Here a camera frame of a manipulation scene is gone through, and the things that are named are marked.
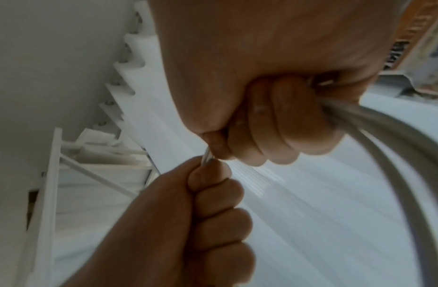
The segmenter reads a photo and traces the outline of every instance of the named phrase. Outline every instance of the sheer curtain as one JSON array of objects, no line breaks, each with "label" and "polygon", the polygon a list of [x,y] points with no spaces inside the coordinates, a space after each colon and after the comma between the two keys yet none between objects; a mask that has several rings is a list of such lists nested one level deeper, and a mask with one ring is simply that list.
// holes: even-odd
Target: sheer curtain
[{"label": "sheer curtain", "polygon": [[[146,2],[138,2],[136,10],[147,24],[125,36],[133,60],[115,64],[126,85],[108,87],[164,173],[202,155],[206,145],[175,110]],[[438,141],[437,107],[376,94],[365,95],[362,104]],[[438,235],[438,217],[424,185],[397,156],[391,158],[410,178]],[[254,221],[248,242],[257,269],[249,286],[420,286],[401,210],[378,168],[350,138],[327,156],[301,156],[290,166],[229,164],[245,187],[242,206]]]}]

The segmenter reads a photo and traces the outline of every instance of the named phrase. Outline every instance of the white cable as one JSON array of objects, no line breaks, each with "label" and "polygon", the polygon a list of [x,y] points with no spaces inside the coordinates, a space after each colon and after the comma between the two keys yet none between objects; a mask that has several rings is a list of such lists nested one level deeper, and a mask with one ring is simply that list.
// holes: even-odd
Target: white cable
[{"label": "white cable", "polygon": [[[384,113],[348,103],[322,99],[330,120],[346,131],[373,157],[390,182],[413,237],[424,287],[438,287],[438,247],[411,188],[383,151],[363,129],[410,164],[427,183],[438,204],[438,144],[415,128]],[[202,165],[213,158],[209,148]]]}]

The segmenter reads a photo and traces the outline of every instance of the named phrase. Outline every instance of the hand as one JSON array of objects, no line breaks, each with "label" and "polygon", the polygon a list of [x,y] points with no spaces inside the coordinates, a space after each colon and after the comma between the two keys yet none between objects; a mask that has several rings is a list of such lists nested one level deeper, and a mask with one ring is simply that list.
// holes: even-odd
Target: hand
[{"label": "hand", "polygon": [[[172,97],[184,124],[208,143],[216,157],[235,155],[251,165],[266,159],[286,164],[299,152],[321,154],[337,144],[340,136],[314,98],[357,103],[383,67],[400,14],[395,0],[149,3]],[[299,79],[332,74],[332,85],[314,90]],[[248,112],[249,132],[243,136],[248,144],[240,142],[243,137],[227,137],[230,120],[234,115],[244,118],[251,102],[245,100],[256,99],[256,90],[269,90],[272,100],[285,91],[283,110],[292,113],[291,121],[279,135],[262,140],[274,132],[256,131],[256,119]],[[280,127],[277,120],[286,116],[277,106],[272,113]]]},{"label": "hand", "polygon": [[132,202],[92,258],[64,287],[231,287],[250,280],[255,256],[242,241],[244,192],[217,160],[191,159]]}]

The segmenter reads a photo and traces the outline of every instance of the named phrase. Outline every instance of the skin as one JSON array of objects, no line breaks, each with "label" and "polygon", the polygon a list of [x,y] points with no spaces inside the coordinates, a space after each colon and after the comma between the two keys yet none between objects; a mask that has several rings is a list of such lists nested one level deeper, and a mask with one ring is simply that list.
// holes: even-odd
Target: skin
[{"label": "skin", "polygon": [[64,287],[232,287],[250,280],[252,230],[229,166],[193,158],[136,200]]},{"label": "skin", "polygon": [[[254,166],[338,144],[318,99],[358,103],[383,67],[401,8],[395,0],[149,3],[183,123],[216,157]],[[325,79],[333,83],[318,85]]]}]

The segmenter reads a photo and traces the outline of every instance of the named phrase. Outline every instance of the clenched fist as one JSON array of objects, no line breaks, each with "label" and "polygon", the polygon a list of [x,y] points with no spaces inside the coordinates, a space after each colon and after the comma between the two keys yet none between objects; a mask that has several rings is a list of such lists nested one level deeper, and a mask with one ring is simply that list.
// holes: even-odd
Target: clenched fist
[{"label": "clenched fist", "polygon": [[149,3],[184,124],[215,156],[250,165],[288,164],[337,144],[317,98],[358,102],[400,14],[396,0]]}]

